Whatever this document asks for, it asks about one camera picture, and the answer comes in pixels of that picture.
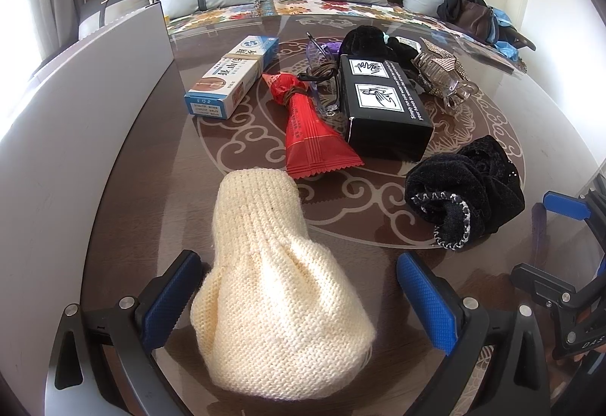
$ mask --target white and blue box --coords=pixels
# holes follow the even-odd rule
[[[243,39],[186,93],[189,113],[230,118],[277,52],[276,37],[248,36]]]

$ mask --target red snack packet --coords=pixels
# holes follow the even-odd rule
[[[364,162],[316,113],[307,85],[288,73],[264,74],[273,99],[289,109],[286,126],[286,171],[293,178],[331,172]]]

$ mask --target knit beanie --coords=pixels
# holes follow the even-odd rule
[[[213,238],[213,269],[191,313],[213,383],[282,400],[349,384],[375,330],[330,251],[309,239],[293,179],[270,169],[228,174]]]

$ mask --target wooden table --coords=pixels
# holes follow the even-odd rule
[[[181,249],[195,250],[212,263],[211,218],[222,177],[240,168],[284,167],[287,111],[271,100],[264,82],[251,88],[228,121],[188,115],[184,88],[246,35],[278,36],[280,54],[269,72],[299,72],[305,67],[306,31],[336,40],[361,24],[392,36],[424,37],[456,52],[482,92],[454,119],[442,113],[435,99],[423,100],[435,126],[426,156],[456,151],[492,134],[518,168],[526,209],[495,235],[455,253],[436,248],[431,227],[403,202],[411,163],[367,159],[363,168],[299,181],[312,239],[330,248],[377,328],[372,359],[349,387],[327,399],[284,403],[241,396],[213,386],[184,315],[156,357],[195,415],[404,414],[443,356],[432,348],[396,282],[395,263],[404,249],[418,249],[459,295],[501,309],[514,309],[525,300],[508,281],[517,263],[534,263],[578,287],[597,268],[601,253],[591,232],[583,222],[563,217],[550,216],[548,247],[533,253],[535,202],[548,190],[580,193],[598,165],[529,76],[481,63],[465,54],[455,37],[422,25],[350,16],[266,17],[203,27],[172,40],[175,62],[132,126],[99,206],[84,272],[84,308],[107,307],[124,295],[136,295]],[[544,343],[552,344],[545,311],[535,311]],[[550,370],[552,388],[566,381],[566,367],[551,365]]]

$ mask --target blue rubber pad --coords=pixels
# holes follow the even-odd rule
[[[156,297],[141,323],[141,344],[150,353],[165,345],[187,302],[200,285],[202,262],[190,254]]]
[[[546,192],[543,196],[543,205],[551,211],[574,220],[586,220],[592,215],[587,204],[582,199],[571,197],[557,192]]]
[[[409,253],[398,257],[396,274],[431,343],[449,355],[458,338],[454,314]]]

